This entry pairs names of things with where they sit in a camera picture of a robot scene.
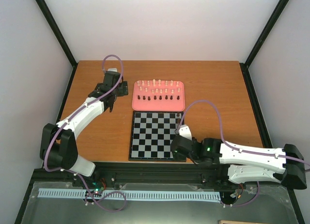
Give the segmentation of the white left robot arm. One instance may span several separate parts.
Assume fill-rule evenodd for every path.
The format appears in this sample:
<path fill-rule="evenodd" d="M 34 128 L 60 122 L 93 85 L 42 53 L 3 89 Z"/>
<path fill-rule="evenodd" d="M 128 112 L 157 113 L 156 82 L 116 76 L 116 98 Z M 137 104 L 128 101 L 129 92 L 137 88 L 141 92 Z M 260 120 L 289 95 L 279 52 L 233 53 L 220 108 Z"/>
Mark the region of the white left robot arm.
<path fill-rule="evenodd" d="M 101 175 L 95 170 L 95 164 L 78 153 L 79 134 L 97 116 L 106 110 L 113 110 L 119 96 L 128 95 L 128 84 L 116 69 L 105 72 L 102 83 L 97 84 L 84 103 L 71 115 L 56 124 L 46 124 L 43 128 L 40 158 L 48 172 L 68 170 L 84 176 L 89 186 L 100 183 Z"/>

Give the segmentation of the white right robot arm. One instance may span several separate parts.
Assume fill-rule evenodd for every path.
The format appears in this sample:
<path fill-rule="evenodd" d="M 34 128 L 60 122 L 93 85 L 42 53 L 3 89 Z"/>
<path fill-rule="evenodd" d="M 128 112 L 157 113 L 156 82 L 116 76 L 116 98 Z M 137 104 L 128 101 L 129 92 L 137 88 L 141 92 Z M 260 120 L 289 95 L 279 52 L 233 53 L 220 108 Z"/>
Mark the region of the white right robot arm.
<path fill-rule="evenodd" d="M 307 188 L 304 157 L 293 144 L 284 148 L 256 148 L 222 139 L 198 142 L 182 125 L 170 144 L 174 158 L 188 158 L 201 168 L 218 167 L 219 177 L 234 184 L 275 182 L 292 190 Z"/>

